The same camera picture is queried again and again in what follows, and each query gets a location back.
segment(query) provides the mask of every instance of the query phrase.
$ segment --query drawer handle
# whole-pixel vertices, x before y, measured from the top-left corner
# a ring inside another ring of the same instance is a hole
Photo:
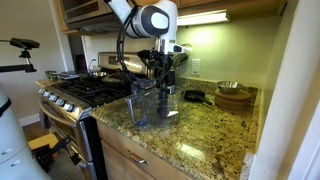
[[[141,157],[137,156],[136,154],[134,154],[132,151],[128,150],[129,151],[129,157],[134,160],[136,163],[138,164],[142,164],[142,163],[146,163],[146,164],[149,164],[148,161],[142,159]]]

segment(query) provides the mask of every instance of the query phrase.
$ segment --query knob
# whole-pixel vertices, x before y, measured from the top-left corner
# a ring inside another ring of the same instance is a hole
[[[39,94],[43,94],[45,91],[46,91],[45,89],[42,89],[42,88],[41,88],[41,89],[39,89],[39,92],[38,92],[38,93],[39,93]]]
[[[64,106],[63,106],[63,109],[68,111],[68,112],[71,112],[72,109],[73,109],[73,105],[72,104],[69,104],[69,103],[66,103]]]
[[[49,98],[49,97],[51,96],[51,93],[48,92],[48,91],[45,91],[45,92],[43,93],[43,96]]]
[[[51,95],[49,97],[49,100],[52,101],[52,102],[56,102],[57,99],[58,99],[58,96],[56,96],[56,95]]]
[[[56,104],[58,105],[58,106],[63,106],[64,105],[64,100],[62,100],[62,99],[57,99],[57,101],[56,101]]]

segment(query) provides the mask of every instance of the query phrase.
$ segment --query cabinet drawer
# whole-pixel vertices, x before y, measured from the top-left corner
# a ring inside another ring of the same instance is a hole
[[[103,140],[101,143],[108,179],[154,179],[112,148],[108,143]]]
[[[98,130],[103,141],[110,144],[113,148],[119,151],[123,156],[135,163],[136,166],[143,169],[156,179],[191,179],[181,171],[171,166],[157,155],[141,147],[139,144],[130,140],[108,127],[107,125],[98,122]],[[134,159],[145,160],[138,163]]]

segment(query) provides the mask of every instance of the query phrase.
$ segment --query frying pan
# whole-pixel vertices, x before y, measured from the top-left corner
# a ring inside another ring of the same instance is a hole
[[[205,93],[198,90],[186,90],[184,99],[192,102],[205,102],[208,105],[212,105],[212,102],[205,97]]]

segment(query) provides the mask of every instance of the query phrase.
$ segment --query pot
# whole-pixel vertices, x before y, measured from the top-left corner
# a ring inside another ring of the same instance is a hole
[[[92,71],[89,72],[89,76],[93,79],[101,79],[103,77],[106,77],[108,75],[107,72],[104,71]]]

